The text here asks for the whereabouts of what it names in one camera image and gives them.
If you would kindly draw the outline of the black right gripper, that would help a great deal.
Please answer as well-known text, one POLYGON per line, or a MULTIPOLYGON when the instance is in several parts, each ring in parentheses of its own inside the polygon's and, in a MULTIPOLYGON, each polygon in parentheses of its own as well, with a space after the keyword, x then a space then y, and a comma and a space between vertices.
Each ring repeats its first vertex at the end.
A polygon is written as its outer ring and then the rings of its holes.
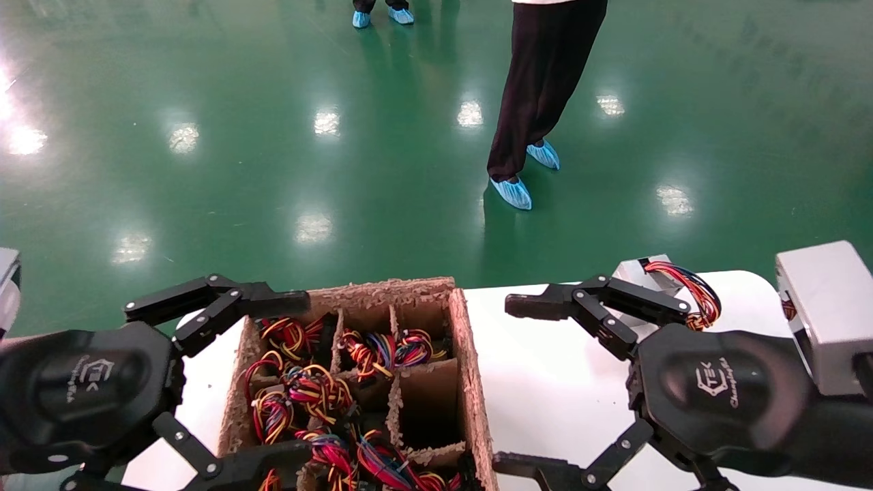
POLYGON ((648 443, 683 471, 708 460, 762 477, 790 473, 788 444, 816 391, 792 340, 668 325, 685 325, 689 305, 611 276, 548 284, 539 295, 511 293, 505 313, 571 319, 619 361, 634 358, 627 388, 639 419, 587 467, 500 451, 492 458, 496 473, 533 479, 542 490, 609 490, 648 443), (617 313, 662 328, 638 345, 617 313))

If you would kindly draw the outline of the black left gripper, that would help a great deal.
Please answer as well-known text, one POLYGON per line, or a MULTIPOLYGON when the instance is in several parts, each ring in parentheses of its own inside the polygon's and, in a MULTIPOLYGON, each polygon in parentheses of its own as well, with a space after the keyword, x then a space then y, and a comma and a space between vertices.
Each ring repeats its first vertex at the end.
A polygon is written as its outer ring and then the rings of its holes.
POLYGON ((182 355, 194 357, 244 317, 308 313, 306 291, 218 274, 150 293, 125 305, 115 330, 69 330, 2 342, 2 473, 99 470, 129 463, 162 437, 196 475, 184 490, 258 490, 268 471, 312 456, 308 441, 256 445, 217 457, 171 413, 185 383, 182 355), (199 311, 175 333, 155 327, 199 311))

